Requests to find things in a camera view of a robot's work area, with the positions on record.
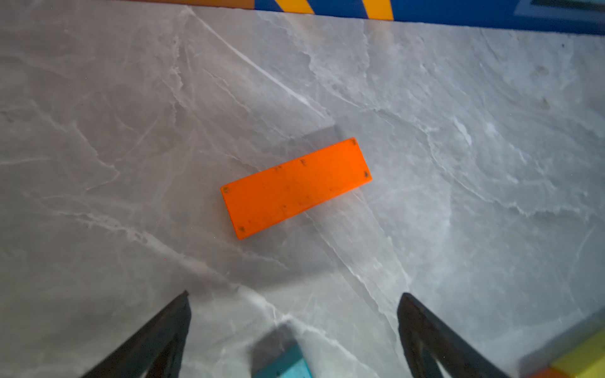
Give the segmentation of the yellow block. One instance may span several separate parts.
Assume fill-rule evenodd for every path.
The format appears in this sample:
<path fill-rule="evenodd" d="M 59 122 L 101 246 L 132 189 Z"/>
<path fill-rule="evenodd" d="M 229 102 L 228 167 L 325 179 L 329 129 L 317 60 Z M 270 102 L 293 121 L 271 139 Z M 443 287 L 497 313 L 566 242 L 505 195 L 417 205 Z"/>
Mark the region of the yellow block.
<path fill-rule="evenodd" d="M 567 377 L 605 378 L 604 329 L 551 363 L 551 368 Z"/>

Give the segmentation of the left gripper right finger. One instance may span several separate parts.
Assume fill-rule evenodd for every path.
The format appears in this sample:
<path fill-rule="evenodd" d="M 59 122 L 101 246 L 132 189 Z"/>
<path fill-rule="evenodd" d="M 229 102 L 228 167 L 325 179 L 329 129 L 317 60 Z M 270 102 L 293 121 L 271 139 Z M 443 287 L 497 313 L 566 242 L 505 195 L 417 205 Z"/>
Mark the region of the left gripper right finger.
<path fill-rule="evenodd" d="M 397 317 L 403 353 L 413 377 L 505 377 L 412 294 L 403 293 Z"/>

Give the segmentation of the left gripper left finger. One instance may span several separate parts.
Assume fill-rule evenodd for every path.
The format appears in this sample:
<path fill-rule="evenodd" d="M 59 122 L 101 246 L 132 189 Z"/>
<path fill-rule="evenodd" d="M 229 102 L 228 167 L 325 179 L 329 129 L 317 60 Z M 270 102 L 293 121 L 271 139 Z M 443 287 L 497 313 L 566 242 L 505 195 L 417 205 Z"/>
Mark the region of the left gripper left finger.
<path fill-rule="evenodd" d="M 192 319 L 184 291 L 85 377 L 178 377 Z"/>

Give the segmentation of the orange block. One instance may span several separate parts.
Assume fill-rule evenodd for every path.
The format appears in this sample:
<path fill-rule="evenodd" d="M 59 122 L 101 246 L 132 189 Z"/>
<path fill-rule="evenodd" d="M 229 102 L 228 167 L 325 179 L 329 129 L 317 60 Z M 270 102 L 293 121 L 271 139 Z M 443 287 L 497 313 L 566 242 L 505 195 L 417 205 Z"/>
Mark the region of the orange block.
<path fill-rule="evenodd" d="M 349 138 L 225 184 L 236 237 L 249 236 L 372 181 L 358 141 Z"/>
<path fill-rule="evenodd" d="M 551 366 L 534 373 L 529 378 L 569 378 L 565 373 L 552 368 Z"/>

